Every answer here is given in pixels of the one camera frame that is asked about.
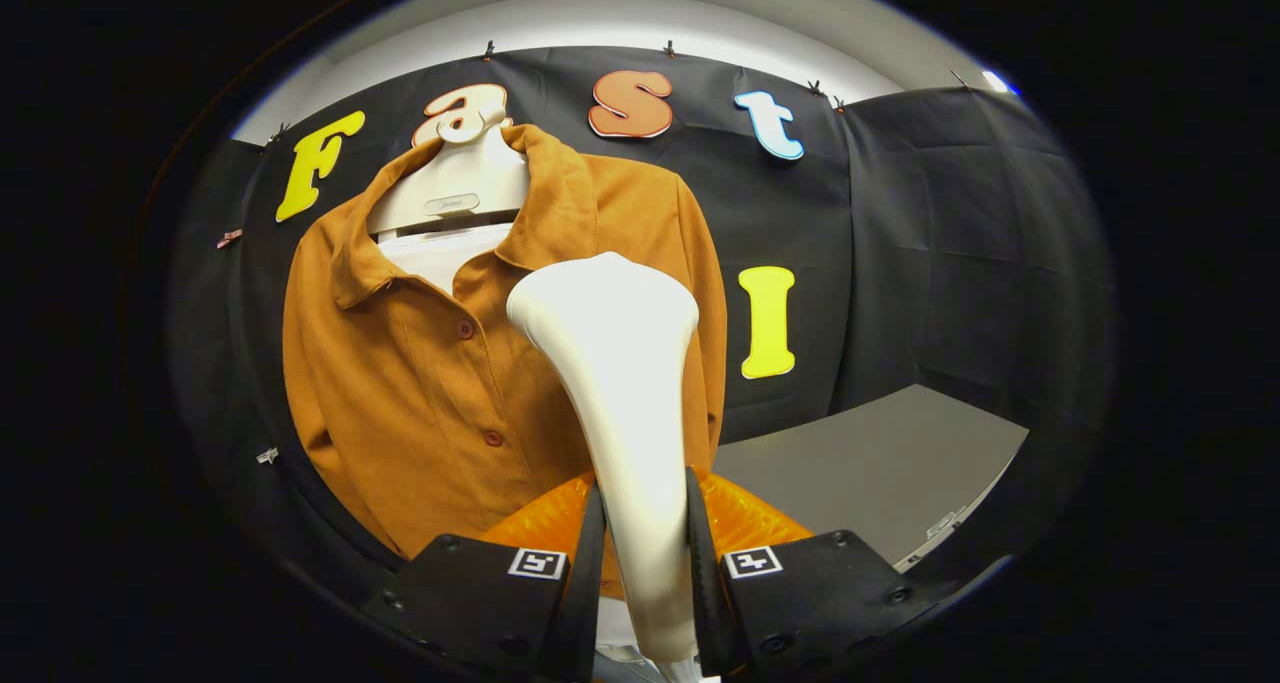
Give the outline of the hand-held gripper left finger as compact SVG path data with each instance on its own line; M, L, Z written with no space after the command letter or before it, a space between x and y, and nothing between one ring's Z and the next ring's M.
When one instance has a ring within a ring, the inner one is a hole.
M361 605L384 632L467 682L593 678L605 510L594 475L516 521L541 545L442 535Z

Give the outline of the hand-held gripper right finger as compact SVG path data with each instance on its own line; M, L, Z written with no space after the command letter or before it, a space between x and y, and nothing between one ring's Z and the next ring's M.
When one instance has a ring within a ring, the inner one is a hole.
M909 577L850 531L731 546L762 524L724 480L686 469L692 616L704 677L835 680L941 613L960 581Z

